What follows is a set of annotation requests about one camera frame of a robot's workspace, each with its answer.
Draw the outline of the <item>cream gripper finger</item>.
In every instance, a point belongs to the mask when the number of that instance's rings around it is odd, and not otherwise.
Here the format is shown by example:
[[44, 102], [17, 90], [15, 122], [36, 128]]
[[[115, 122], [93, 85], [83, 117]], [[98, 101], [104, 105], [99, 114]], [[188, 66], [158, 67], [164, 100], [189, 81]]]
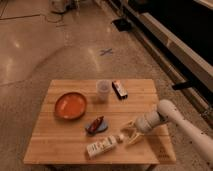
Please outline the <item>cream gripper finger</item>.
[[128, 121], [121, 127], [121, 131], [131, 131], [135, 129], [135, 122], [133, 120]]
[[127, 146], [132, 146], [136, 143], [138, 143], [139, 141], [142, 140], [142, 138], [144, 137], [144, 134], [141, 132], [134, 132], [128, 139], [127, 139]]

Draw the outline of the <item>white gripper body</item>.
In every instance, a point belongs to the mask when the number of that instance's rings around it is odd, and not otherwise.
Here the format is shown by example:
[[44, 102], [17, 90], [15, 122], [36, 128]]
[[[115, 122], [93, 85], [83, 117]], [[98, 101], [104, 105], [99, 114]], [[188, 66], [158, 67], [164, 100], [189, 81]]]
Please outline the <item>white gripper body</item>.
[[148, 133], [165, 122], [164, 117], [157, 111], [145, 113], [135, 120], [135, 127], [142, 133]]

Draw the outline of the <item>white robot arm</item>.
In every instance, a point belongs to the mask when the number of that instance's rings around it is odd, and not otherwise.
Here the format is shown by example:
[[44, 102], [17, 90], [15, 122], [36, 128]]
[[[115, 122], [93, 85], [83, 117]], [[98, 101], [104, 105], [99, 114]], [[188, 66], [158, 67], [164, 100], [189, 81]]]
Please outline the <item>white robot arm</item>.
[[170, 100], [160, 100], [154, 111], [128, 121], [121, 127], [121, 130], [131, 132], [128, 144], [133, 145], [143, 135], [168, 122], [176, 124], [192, 141], [197, 153], [210, 166], [213, 166], [213, 139], [188, 121]]

